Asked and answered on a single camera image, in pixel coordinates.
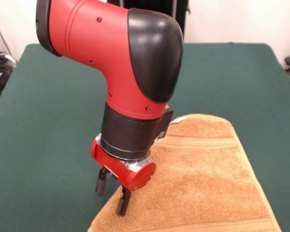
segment white wall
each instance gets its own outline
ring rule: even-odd
[[[189,0],[185,41],[269,44],[279,62],[290,55],[290,0]],[[25,46],[38,43],[36,0],[0,0],[0,29],[19,59]],[[5,51],[0,41],[0,49]]]
[[[290,56],[290,0],[190,0],[185,41],[267,43]]]

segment black cable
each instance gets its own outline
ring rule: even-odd
[[[3,37],[2,33],[1,33],[1,31],[0,31],[0,37],[2,38],[2,41],[3,41],[4,45],[6,46],[6,49],[8,49],[9,54],[12,55],[11,50],[9,49],[8,44],[7,44],[6,41],[4,40],[4,37]]]

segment black joint cap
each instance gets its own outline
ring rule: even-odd
[[[183,34],[166,14],[131,8],[129,48],[134,76],[142,93],[154,102],[168,102],[177,82]]]

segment table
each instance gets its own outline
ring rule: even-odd
[[[0,98],[0,232],[87,231],[117,188],[96,197],[90,156],[106,84],[94,69],[27,46]],[[265,44],[186,44],[171,105],[232,122],[278,223],[290,232],[290,80]]]

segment orange towel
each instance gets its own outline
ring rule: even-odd
[[[231,123],[188,115],[152,147],[157,171],[116,215],[121,188],[89,232],[280,232]]]

